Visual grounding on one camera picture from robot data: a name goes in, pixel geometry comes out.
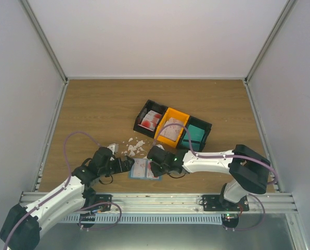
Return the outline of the white floral credit card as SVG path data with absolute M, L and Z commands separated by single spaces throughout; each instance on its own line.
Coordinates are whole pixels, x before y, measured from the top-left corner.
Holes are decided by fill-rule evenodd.
M 143 158 L 135 159 L 135 163 L 131 170 L 131 177 L 144 178 L 146 174 L 146 163 L 147 163 L 146 159 Z

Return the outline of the red dotted credit card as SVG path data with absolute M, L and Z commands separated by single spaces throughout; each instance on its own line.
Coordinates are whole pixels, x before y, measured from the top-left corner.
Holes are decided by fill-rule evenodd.
M 146 178 L 149 180 L 159 180 L 159 177 L 155 177 L 151 170 L 151 161 L 147 162 Z

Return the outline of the blue leather card holder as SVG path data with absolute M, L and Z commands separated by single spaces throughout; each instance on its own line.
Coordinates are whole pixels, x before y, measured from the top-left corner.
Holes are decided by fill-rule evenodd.
M 146 158 L 134 158 L 134 164 L 129 172 L 131 179 L 161 181 L 161 177 L 155 177 L 150 168 L 150 160 Z

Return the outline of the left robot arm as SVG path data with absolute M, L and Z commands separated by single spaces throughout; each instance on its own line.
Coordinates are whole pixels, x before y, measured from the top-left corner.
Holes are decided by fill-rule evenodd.
M 95 207 L 96 191 L 92 186 L 102 177 L 129 172 L 134 162 L 129 156 L 115 157 L 111 149 L 100 147 L 51 192 L 9 210 L 0 230 L 4 249 L 35 249 L 47 231 L 65 216 Z

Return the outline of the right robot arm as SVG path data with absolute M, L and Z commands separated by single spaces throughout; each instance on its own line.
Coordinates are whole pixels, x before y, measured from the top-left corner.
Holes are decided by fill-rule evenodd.
M 217 153 L 179 149 L 175 154 L 153 146 L 148 152 L 155 177 L 164 174 L 215 172 L 229 174 L 233 180 L 225 183 L 218 198 L 219 206 L 230 211 L 248 194 L 265 194 L 268 186 L 270 162 L 245 145 Z

